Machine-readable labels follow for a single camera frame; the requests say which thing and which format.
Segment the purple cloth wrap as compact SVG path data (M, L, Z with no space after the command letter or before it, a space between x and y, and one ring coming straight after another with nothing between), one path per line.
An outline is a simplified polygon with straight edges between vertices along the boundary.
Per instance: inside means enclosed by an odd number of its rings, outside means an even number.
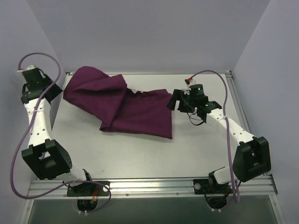
M123 75L109 76L97 68L79 68L63 98L97 117L103 132L148 134L172 139L171 94L166 89L133 93Z

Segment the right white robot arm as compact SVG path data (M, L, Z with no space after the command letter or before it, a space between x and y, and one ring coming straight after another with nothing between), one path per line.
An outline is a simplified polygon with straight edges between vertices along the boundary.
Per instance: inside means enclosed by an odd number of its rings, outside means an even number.
M184 113L196 114L203 123L215 128L229 146L229 164L209 174L207 186L217 193L225 183L232 181L247 182L271 170L271 157L268 140L256 137L233 121L216 101L209 101L202 89L199 91L173 91L167 108L175 106Z

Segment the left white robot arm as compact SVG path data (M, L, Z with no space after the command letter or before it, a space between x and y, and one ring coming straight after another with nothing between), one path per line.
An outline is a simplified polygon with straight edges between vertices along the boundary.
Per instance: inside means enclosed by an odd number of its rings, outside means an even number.
M94 191L90 174L73 165L69 153L52 135L51 102L62 89L36 66L31 65L21 73L26 80L21 101L31 126L28 148L21 152L23 160L40 180L58 178L72 187L78 186L82 195L90 195Z

